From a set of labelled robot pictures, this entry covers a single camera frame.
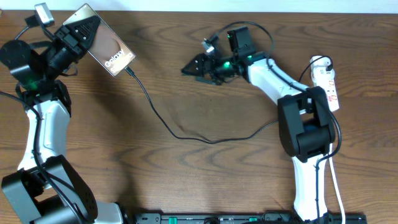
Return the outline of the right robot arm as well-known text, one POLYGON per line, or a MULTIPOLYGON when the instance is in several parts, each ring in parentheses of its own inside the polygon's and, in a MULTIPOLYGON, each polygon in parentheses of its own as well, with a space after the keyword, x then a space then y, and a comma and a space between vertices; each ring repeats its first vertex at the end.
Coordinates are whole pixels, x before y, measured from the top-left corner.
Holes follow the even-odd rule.
POLYGON ((212 85, 243 77, 277 105, 280 142, 294 164, 296 218, 301 223, 326 223, 323 173, 325 157, 335 140, 335 119, 322 82, 335 76, 332 59, 312 57, 309 68, 314 86, 310 88, 283 72, 269 52, 256 50, 248 27, 231 29, 227 36, 231 56, 222 56, 214 34, 202 42, 205 51, 181 72, 212 85))

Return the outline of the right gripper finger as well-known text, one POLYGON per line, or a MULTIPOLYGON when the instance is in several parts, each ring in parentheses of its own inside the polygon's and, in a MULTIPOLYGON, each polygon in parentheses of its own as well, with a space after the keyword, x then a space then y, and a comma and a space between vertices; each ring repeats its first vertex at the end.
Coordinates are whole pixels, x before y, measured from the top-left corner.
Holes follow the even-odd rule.
POLYGON ((218 80, 215 80, 214 78, 210 77, 195 77, 195 80, 198 82, 202 82, 205 84, 209 84, 209 85, 218 85, 218 80))
POLYGON ((190 75, 194 77, 203 77, 204 76, 204 63, 205 63, 206 55, 204 53, 198 54, 194 56, 194 58, 189 61, 186 66, 181 69, 181 73, 183 75, 190 75))

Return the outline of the Samsung Galaxy smartphone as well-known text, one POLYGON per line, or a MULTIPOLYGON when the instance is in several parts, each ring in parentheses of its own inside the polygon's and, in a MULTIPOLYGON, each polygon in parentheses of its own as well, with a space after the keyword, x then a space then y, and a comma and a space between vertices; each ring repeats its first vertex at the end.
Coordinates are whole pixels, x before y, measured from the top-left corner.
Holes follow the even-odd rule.
POLYGON ((71 24, 91 16, 98 16, 100 24, 93 44, 88 52, 113 77, 124 70, 135 58, 136 54, 122 41, 107 23, 88 4, 75 11, 63 25, 71 24))

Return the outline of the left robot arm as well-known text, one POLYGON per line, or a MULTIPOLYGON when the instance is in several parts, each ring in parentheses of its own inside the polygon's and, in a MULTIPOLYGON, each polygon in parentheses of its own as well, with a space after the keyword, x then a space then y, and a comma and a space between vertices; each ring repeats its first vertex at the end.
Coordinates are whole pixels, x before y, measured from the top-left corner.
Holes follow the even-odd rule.
POLYGON ((17 80, 13 99, 29 118, 24 157, 1 182, 22 223, 127 222, 119 204, 95 199, 65 157, 72 102, 60 77, 87 53, 99 25, 91 16, 48 32, 46 41, 13 39, 1 47, 1 62, 17 80))

